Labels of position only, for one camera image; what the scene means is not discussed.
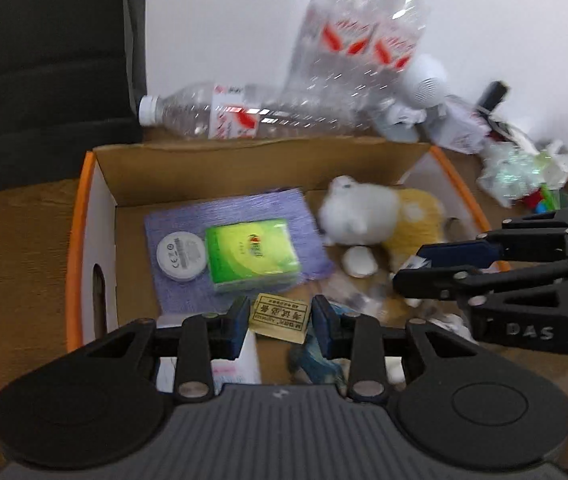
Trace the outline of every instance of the ribbed gray panel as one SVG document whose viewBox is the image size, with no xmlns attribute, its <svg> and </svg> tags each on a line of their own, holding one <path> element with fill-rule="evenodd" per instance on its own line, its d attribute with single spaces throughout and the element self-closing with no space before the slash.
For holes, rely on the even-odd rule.
<svg viewBox="0 0 568 480">
<path fill-rule="evenodd" d="M 521 473 L 467 472 L 409 444 L 382 408 L 333 386 L 229 384 L 181 406 L 144 449 L 104 467 L 49 472 L 15 463 L 0 480 L 567 480 L 551 465 Z"/>
</svg>

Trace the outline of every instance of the plastic bottle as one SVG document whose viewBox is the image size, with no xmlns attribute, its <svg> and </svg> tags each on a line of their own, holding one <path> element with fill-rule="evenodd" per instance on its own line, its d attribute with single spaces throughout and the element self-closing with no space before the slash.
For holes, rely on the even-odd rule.
<svg viewBox="0 0 568 480">
<path fill-rule="evenodd" d="M 424 0 L 375 0 L 377 27 L 366 52 L 363 73 L 369 84 L 368 107 L 383 107 L 408 65 L 424 32 L 428 9 Z"/>
<path fill-rule="evenodd" d="M 375 29 L 369 0 L 311 0 L 286 87 L 361 107 L 358 67 Z"/>
<path fill-rule="evenodd" d="M 142 126 L 162 125 L 191 139 L 353 134 L 365 127 L 357 118 L 344 104 L 256 84 L 196 83 L 169 97 L 144 96 L 139 105 Z"/>
</svg>

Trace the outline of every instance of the white wall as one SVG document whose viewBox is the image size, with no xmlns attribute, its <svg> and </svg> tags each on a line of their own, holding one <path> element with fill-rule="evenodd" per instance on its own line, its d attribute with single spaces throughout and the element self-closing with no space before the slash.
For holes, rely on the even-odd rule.
<svg viewBox="0 0 568 480">
<path fill-rule="evenodd" d="M 149 92 L 198 80 L 283 83 L 308 0 L 147 0 Z M 501 115 L 534 138 L 568 144 L 568 0 L 429 0 L 421 50 L 452 91 L 475 101 L 511 86 Z"/>
</svg>

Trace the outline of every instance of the white bottle cap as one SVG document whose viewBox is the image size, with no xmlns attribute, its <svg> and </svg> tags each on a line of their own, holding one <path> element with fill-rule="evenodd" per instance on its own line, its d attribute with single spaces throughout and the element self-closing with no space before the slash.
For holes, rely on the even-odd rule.
<svg viewBox="0 0 568 480">
<path fill-rule="evenodd" d="M 157 110 L 157 96 L 145 95 L 139 103 L 139 123 L 142 126 L 155 126 L 155 111 Z"/>
<path fill-rule="evenodd" d="M 377 272 L 379 266 L 368 247 L 351 247 L 341 260 L 344 270 L 353 278 L 366 278 Z"/>
<path fill-rule="evenodd" d="M 166 235 L 157 245 L 157 263 L 170 279 L 189 282 L 206 269 L 204 242 L 186 231 Z"/>
</svg>

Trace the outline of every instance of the stuffed animal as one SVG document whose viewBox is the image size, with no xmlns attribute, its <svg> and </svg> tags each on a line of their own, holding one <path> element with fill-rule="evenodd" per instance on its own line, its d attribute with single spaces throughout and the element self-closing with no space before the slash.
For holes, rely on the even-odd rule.
<svg viewBox="0 0 568 480">
<path fill-rule="evenodd" d="M 443 220 L 442 204 L 426 191 L 360 184 L 350 176 L 331 182 L 318 215 L 327 245 L 382 244 L 392 270 L 423 244 L 443 241 Z"/>
</svg>

